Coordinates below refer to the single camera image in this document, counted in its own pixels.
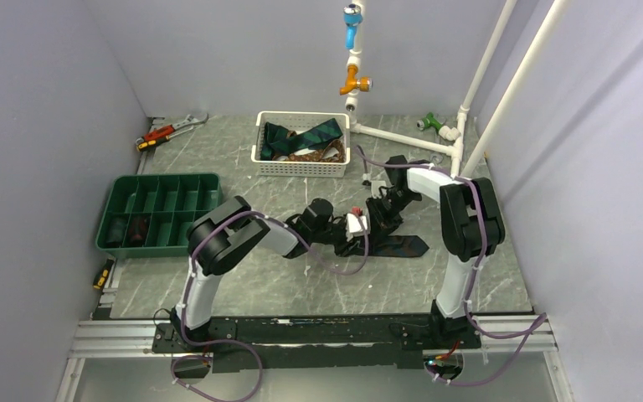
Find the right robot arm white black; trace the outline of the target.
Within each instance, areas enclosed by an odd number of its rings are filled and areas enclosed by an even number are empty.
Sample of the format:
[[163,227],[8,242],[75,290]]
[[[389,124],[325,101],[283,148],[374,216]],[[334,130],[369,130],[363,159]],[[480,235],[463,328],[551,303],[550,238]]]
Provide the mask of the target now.
[[427,249],[422,239],[393,232],[411,202],[430,198],[440,207],[440,235],[450,255],[427,328],[430,341],[447,348],[461,334],[474,331],[470,304],[476,277],[506,237],[496,193],[488,178],[451,176],[425,160],[410,162],[398,155],[382,166],[391,186],[367,201],[374,250],[403,257],[422,255]]

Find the navy brown striped tie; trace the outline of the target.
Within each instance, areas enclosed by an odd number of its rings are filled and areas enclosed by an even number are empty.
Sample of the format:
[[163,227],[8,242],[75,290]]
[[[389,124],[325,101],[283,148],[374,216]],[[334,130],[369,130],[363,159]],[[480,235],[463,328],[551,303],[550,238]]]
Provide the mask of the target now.
[[430,248],[417,235],[390,235],[368,238],[368,256],[419,258]]

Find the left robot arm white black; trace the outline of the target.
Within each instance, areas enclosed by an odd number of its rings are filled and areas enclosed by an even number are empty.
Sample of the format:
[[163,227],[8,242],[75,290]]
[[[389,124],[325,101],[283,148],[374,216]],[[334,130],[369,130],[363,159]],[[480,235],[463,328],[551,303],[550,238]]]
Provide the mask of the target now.
[[343,256],[368,258],[372,250],[367,218],[354,212],[336,217],[323,198],[279,221],[235,196],[196,220],[187,239],[188,278],[170,319],[174,341],[188,352],[199,350],[208,339],[213,300],[223,276],[253,249],[266,248],[286,259],[304,255],[314,244],[331,245]]

